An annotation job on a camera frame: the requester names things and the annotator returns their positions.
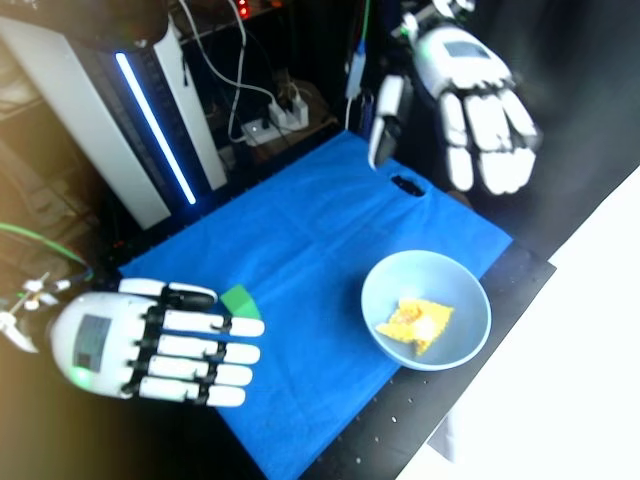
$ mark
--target power strip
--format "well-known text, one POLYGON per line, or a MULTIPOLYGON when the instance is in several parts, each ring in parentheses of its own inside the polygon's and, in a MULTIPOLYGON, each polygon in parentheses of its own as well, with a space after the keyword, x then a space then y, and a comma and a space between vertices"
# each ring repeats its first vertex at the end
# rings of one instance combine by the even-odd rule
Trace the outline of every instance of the power strip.
POLYGON ((309 126, 309 106, 297 95, 293 100, 292 110, 283 110, 280 105, 269 105, 269 118, 271 122, 265 128, 262 119, 242 125, 247 145, 257 147, 270 142, 282 135, 302 130, 309 126))

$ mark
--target white floor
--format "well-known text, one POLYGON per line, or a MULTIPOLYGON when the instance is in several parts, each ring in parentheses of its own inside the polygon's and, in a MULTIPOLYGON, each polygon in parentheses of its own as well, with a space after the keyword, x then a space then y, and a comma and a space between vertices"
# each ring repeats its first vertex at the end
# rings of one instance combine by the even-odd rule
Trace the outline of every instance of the white floor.
POLYGON ((455 462, 425 444, 399 480, 640 479, 640 169, 551 263, 452 411, 455 462))

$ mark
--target bowl rim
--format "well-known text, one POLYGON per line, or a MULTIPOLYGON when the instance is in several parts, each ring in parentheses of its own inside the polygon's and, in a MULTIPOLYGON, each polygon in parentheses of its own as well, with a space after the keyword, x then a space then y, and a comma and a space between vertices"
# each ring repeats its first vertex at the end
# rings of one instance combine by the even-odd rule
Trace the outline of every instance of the bowl rim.
POLYGON ((475 357, 478 354, 478 352, 480 352, 480 350, 482 350, 482 347, 484 347, 484 345, 487 343, 487 340, 489 339, 489 333, 491 332, 491 324, 492 324, 492 319, 493 319, 492 318, 492 312, 491 312, 491 303, 489 302, 489 297, 487 297, 487 292, 484 291, 484 288, 480 284, 480 281, 475 277, 475 275, 473 275, 469 271, 469 269, 467 267, 462 265, 460 262, 457 262, 453 258, 448 257, 448 256, 443 255, 443 254, 438 253, 438 252, 433 252, 431 250, 404 250, 402 252, 396 252, 396 253, 392 253, 391 255, 387 255, 386 257, 384 257, 383 259, 378 261, 378 263, 376 263, 373 266, 373 268, 371 268, 371 270, 369 270, 369 273, 367 274, 367 277, 364 280, 364 284, 362 285, 362 292, 360 293, 360 310, 362 311, 362 319, 363 319, 365 325, 367 326, 367 329, 369 330, 369 333, 371 334, 371 337, 373 337, 373 339, 376 342, 376 344, 378 345, 378 347, 388 357, 390 357, 394 361, 400 363, 401 365, 403 365, 403 366, 405 366, 407 368, 411 368, 413 370, 429 371, 429 372, 435 372, 435 371, 439 371, 439 370, 447 370, 449 368, 454 368, 454 367, 457 367, 459 365, 462 365, 463 363, 468 362, 473 357, 475 357), (441 257, 442 259, 444 259, 444 260, 452 263, 453 265, 457 266, 458 268, 462 269, 473 280, 473 282, 478 286, 478 289, 481 292, 482 298, 483 298, 483 300, 485 302, 485 306, 487 307, 487 324, 485 326, 485 331, 484 331, 484 334, 482 335, 482 339, 480 340, 478 345, 470 353, 468 353, 464 357, 456 360, 455 362, 434 365, 434 364, 429 364, 429 363, 420 363, 420 362, 416 362, 415 360, 410 360, 410 359, 404 358, 401 355, 399 355, 398 353, 394 352, 392 349, 388 348, 386 345, 384 345, 378 339, 378 335, 381 335, 381 334, 379 334, 377 331, 375 331, 375 329, 372 328, 372 326, 369 324, 369 322, 367 322, 367 320, 365 318, 365 315, 364 315, 364 292, 365 292, 365 289, 367 288, 367 283, 369 282, 369 279, 371 278, 371 274, 374 272, 374 270, 376 270, 381 264, 383 264, 383 263, 385 263, 387 261, 391 261, 391 259, 393 257, 400 256, 400 255, 407 255, 407 254, 416 254, 416 253, 423 253, 423 254, 427 254, 428 256, 441 257))

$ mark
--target green block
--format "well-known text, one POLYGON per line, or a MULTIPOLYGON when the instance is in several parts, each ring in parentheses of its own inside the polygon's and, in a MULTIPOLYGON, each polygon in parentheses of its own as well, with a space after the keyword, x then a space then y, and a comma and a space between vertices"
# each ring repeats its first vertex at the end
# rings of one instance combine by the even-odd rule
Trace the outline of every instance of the green block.
POLYGON ((227 307, 234 317, 262 319, 260 310, 253 298, 243 285, 236 285, 220 297, 222 304, 227 307))

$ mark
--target green cable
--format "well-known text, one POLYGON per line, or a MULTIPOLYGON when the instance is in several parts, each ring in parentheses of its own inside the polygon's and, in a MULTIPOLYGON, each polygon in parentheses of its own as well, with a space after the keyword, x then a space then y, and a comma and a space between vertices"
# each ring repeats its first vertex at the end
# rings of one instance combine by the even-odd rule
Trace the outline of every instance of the green cable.
POLYGON ((39 233, 32 232, 31 230, 28 230, 26 228, 18 227, 16 225, 11 225, 10 223, 4 223, 4 222, 0 222, 0 230, 14 233, 17 235, 22 235, 23 237, 27 237, 32 240, 38 240, 39 242, 44 243, 47 247, 51 248, 52 250, 55 250, 56 252, 61 253, 65 257, 75 260, 76 262, 81 263, 84 266, 88 266, 87 262, 83 258, 79 257, 78 255, 73 253, 71 250, 69 250, 66 247, 63 247, 59 243, 56 243, 53 240, 49 240, 48 238, 43 237, 39 233))
POLYGON ((360 37, 360 42, 364 43, 365 38, 367 37, 367 29, 369 28, 369 5, 371 0, 366 0, 364 6, 364 19, 362 24, 362 37, 360 37))

